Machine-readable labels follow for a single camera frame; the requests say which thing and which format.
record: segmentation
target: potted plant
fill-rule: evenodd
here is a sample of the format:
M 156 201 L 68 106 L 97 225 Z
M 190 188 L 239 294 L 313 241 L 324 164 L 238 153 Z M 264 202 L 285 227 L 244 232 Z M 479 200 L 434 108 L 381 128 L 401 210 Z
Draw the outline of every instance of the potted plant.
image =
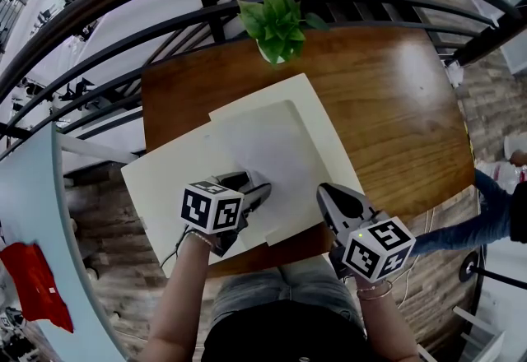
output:
M 316 29 L 329 29 L 313 12 L 302 19 L 300 3 L 295 0 L 263 0 L 263 4 L 238 1 L 238 4 L 247 33 L 256 39 L 260 53 L 272 64 L 300 56 L 305 41 L 302 22 Z

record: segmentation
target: black round base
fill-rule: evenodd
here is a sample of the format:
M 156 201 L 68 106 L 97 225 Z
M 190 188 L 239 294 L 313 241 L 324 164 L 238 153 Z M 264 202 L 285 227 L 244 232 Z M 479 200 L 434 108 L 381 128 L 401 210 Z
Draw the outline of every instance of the black round base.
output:
M 461 268 L 459 269 L 459 281 L 461 283 L 465 283 L 466 281 L 470 280 L 470 278 L 474 275 L 474 272 L 471 271 L 471 267 L 477 267 L 478 261 L 479 256 L 475 251 L 467 255 L 461 264 Z

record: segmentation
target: jeans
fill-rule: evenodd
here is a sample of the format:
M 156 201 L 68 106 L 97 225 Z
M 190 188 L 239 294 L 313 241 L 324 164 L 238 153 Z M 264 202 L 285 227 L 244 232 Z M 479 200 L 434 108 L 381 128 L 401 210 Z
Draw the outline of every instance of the jeans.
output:
M 463 223 L 418 236 L 411 255 L 440 249 L 472 249 L 511 235 L 512 196 L 477 169 L 474 185 L 485 197 L 487 208 Z
M 349 291 L 321 255 L 230 277 L 214 301 L 211 327 L 236 311 L 285 299 L 327 308 L 362 328 Z

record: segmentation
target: wooden floor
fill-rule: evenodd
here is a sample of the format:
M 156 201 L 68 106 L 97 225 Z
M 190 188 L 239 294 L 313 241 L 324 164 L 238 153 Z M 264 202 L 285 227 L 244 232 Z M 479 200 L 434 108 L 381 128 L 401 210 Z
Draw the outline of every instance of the wooden floor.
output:
M 473 10 L 469 0 L 439 1 Z M 428 16 L 433 23 L 457 21 L 457 17 L 441 12 L 428 12 Z M 527 129 L 527 90 L 508 72 L 499 51 L 465 68 L 464 82 L 456 95 L 479 159 L 500 160 L 503 136 Z M 80 227 L 80 236 L 98 244 L 92 265 L 99 271 L 100 280 L 93 286 L 106 311 L 120 313 L 121 319 L 113 321 L 114 328 L 128 351 L 136 355 L 144 346 L 148 321 L 166 278 L 130 202 L 119 167 L 92 171 L 79 181 L 84 184 L 68 189 L 68 204 Z M 424 231 L 426 218 L 430 225 L 431 210 L 428 217 L 423 214 L 410 222 L 414 234 Z M 473 188 L 469 188 L 434 210 L 433 229 L 475 214 L 476 198 Z M 420 258 L 410 275 L 408 297 L 401 307 L 417 340 L 432 353 L 442 349 L 441 354 L 447 354 L 440 360 L 452 360 L 448 351 L 462 327 L 451 309 L 455 305 L 467 308 L 473 297 L 474 283 L 462 285 L 457 278 L 465 255 L 466 252 L 439 252 Z M 203 301 L 195 360 L 200 360 L 203 351 L 217 287 L 217 283 L 210 285 Z M 395 298 L 401 301 L 404 292 L 405 281 L 400 279 L 395 284 Z

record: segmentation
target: gray jeans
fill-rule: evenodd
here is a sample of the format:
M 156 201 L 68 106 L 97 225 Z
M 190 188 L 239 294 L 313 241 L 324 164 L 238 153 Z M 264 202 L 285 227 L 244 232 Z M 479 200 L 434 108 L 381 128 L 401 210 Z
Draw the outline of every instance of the gray jeans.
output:
M 214 301 L 211 327 L 236 311 L 277 300 L 321 306 L 362 328 L 349 291 L 322 256 L 227 279 Z

